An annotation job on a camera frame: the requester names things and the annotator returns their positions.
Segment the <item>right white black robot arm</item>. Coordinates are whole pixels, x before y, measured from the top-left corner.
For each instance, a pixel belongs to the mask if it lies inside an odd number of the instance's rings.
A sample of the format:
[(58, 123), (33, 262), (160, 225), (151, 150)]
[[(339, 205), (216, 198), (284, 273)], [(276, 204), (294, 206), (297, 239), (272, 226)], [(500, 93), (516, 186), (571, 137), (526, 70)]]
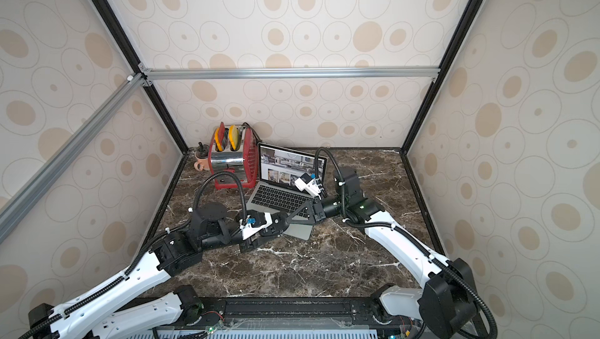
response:
[(395, 292), (392, 288), (381, 292), (379, 300), (385, 315), (407, 317), (410, 311), (416, 311), (420, 326), (415, 338), (425, 331), (438, 338), (456, 334), (472, 338), (465, 325), (484, 317), (488, 324), (485, 337), (498, 337), (495, 317), (478, 295), (465, 261), (450, 260), (409, 233), (383, 206), (365, 195), (356, 170), (340, 166), (329, 149), (318, 148), (312, 160), (311, 169), (293, 173), (291, 178), (300, 192), (311, 197), (305, 204), (309, 222), (342, 217), (343, 223), (384, 247), (420, 285), (419, 294)]

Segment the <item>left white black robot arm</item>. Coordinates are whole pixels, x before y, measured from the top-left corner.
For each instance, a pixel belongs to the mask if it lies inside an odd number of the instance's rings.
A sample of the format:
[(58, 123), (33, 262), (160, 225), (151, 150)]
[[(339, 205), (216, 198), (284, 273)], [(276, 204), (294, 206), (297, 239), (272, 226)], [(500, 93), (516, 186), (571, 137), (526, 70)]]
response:
[(42, 303), (29, 313), (25, 338), (125, 338), (175, 323), (196, 323), (202, 303), (191, 287), (127, 309), (125, 306), (152, 287), (200, 263), (204, 252), (237, 245), (249, 252), (278, 238), (289, 226), (288, 213), (248, 209), (242, 199), (238, 219), (228, 221), (228, 209), (201, 197), (223, 172), (211, 175), (197, 190), (189, 219), (146, 242), (131, 264), (108, 280), (68, 302)]

